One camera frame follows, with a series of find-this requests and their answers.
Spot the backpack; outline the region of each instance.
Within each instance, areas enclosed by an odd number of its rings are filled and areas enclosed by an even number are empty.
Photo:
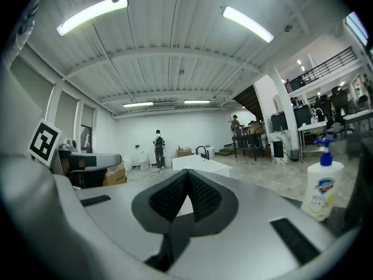
[[[163,147],[164,143],[163,143],[163,139],[161,136],[159,136],[156,140],[156,147]]]

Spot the fluorescent light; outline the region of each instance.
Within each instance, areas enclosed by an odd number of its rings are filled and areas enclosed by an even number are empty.
[[[223,12],[223,16],[227,19],[235,21],[236,23],[243,25],[247,29],[250,29],[262,39],[264,39],[267,43],[273,40],[273,35],[270,34],[264,27],[259,25],[253,19],[250,19],[247,15],[244,15],[242,12],[227,6]]]
[[[184,104],[208,104],[210,100],[185,100]]]
[[[64,23],[57,27],[57,32],[60,36],[64,36],[76,26],[79,26],[80,24],[83,24],[96,16],[100,16],[104,13],[115,11],[117,9],[126,8],[127,5],[127,0],[119,0],[117,3],[113,3],[112,0],[101,1],[82,10],[81,12],[78,12],[70,19],[67,19]]]
[[[130,107],[140,107],[140,106],[152,106],[153,105],[153,102],[151,101],[146,101],[144,103],[134,103],[134,104],[126,104],[126,105],[123,105],[123,107],[125,108],[130,108]]]

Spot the faucet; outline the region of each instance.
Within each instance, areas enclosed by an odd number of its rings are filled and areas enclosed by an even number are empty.
[[[205,154],[201,153],[200,156],[206,160],[209,160],[210,159],[210,155],[209,155],[209,152],[206,150],[206,148],[204,146],[199,146],[196,148],[196,155],[198,155],[198,149],[202,147],[204,150],[205,150]]]

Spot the white ceiling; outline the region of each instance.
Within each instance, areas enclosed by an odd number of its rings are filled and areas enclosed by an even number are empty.
[[[309,33],[307,24],[322,14],[317,0],[129,0],[126,9],[58,35],[64,20],[99,1],[42,0],[27,43],[68,82],[118,115],[138,111],[122,107],[134,101],[174,102],[179,108],[184,99],[212,99],[204,107],[217,107],[243,76],[256,77],[263,62]],[[275,39],[268,44],[225,19],[220,7],[226,5]],[[310,11],[314,7],[317,14]],[[287,24],[293,25],[289,33],[283,31]]]

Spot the person with backpack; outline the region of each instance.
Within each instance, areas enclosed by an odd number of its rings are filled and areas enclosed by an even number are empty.
[[[156,153],[157,168],[158,170],[164,169],[164,157],[163,157],[164,140],[161,137],[161,131],[159,129],[157,129],[156,135],[153,138],[153,144],[154,144],[154,151]]]

